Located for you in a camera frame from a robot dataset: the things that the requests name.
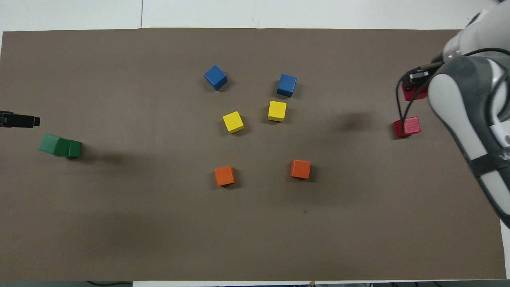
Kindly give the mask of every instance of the blue block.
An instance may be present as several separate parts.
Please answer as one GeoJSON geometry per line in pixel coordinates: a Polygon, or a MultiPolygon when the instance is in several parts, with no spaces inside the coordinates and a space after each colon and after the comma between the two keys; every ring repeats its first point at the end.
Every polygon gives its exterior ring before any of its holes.
{"type": "Polygon", "coordinates": [[[214,65],[212,68],[210,68],[209,71],[204,74],[204,76],[215,90],[219,90],[227,82],[225,73],[222,72],[217,65],[214,65]]]}
{"type": "Polygon", "coordinates": [[[292,93],[294,92],[296,82],[297,82],[296,77],[282,74],[282,76],[280,77],[280,83],[278,83],[278,90],[276,90],[276,93],[284,95],[289,98],[292,97],[292,93]]]}

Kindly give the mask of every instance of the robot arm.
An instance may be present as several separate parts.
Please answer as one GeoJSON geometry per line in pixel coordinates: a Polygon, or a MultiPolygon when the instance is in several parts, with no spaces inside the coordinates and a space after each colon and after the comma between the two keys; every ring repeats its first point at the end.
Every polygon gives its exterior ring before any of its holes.
{"type": "MultiPolygon", "coordinates": [[[[508,50],[510,1],[482,11],[448,41],[433,64],[409,71],[401,81],[404,91],[416,91],[411,103],[428,88],[431,108],[452,134],[499,217],[510,227],[508,50]]],[[[402,125],[408,109],[401,113],[402,125]]]]}

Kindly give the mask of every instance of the cube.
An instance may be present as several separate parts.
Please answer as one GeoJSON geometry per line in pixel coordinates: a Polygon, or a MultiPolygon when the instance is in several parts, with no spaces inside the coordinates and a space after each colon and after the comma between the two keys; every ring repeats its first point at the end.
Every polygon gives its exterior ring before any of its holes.
{"type": "Polygon", "coordinates": [[[234,183],[234,170],[231,166],[214,170],[214,176],[218,186],[234,183]]]}
{"type": "Polygon", "coordinates": [[[297,82],[296,77],[282,74],[282,76],[280,77],[280,82],[278,83],[278,89],[276,90],[276,93],[284,95],[289,98],[292,97],[292,93],[294,92],[296,82],[297,82]]]}
{"type": "Polygon", "coordinates": [[[297,178],[309,178],[312,164],[305,160],[293,160],[290,175],[297,178]]]}
{"type": "Polygon", "coordinates": [[[44,134],[39,150],[51,153],[54,156],[67,158],[80,157],[82,143],[75,140],[65,139],[52,134],[44,134]]]}
{"type": "Polygon", "coordinates": [[[223,116],[228,133],[232,134],[244,129],[243,121],[238,111],[223,116]]]}
{"type": "Polygon", "coordinates": [[[285,119],[285,110],[287,109],[287,103],[270,101],[269,102],[269,113],[267,119],[271,121],[283,122],[285,119]]]}
{"type": "Polygon", "coordinates": [[[217,65],[214,65],[212,68],[210,68],[209,71],[204,74],[204,76],[216,91],[227,83],[225,73],[222,72],[217,65]]]}
{"type": "Polygon", "coordinates": [[[402,132],[402,122],[400,120],[393,123],[398,137],[408,137],[412,134],[421,132],[420,121],[417,116],[406,117],[404,121],[404,132],[402,132]]]}
{"type": "MultiPolygon", "coordinates": [[[[406,100],[406,101],[408,101],[408,102],[409,102],[410,100],[412,100],[412,99],[413,99],[413,97],[414,97],[414,94],[416,93],[416,90],[417,90],[417,89],[412,89],[412,90],[406,91],[406,90],[404,89],[404,84],[401,84],[401,85],[400,85],[400,87],[402,87],[402,92],[404,93],[404,98],[405,98],[405,100],[406,100]]],[[[421,91],[421,93],[419,93],[419,94],[416,96],[415,100],[424,99],[424,98],[426,98],[427,96],[428,96],[428,87],[425,87],[425,88],[421,91]]]]}

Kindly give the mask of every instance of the brown table surface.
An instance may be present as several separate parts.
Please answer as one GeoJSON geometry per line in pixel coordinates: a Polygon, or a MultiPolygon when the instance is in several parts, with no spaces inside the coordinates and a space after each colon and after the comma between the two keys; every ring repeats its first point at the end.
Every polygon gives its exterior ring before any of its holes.
{"type": "Polygon", "coordinates": [[[455,33],[5,32],[1,109],[41,126],[0,130],[0,280],[505,278],[498,218],[428,102],[421,133],[391,127],[397,79],[455,33]],[[44,133],[81,158],[38,151],[44,133]]]}

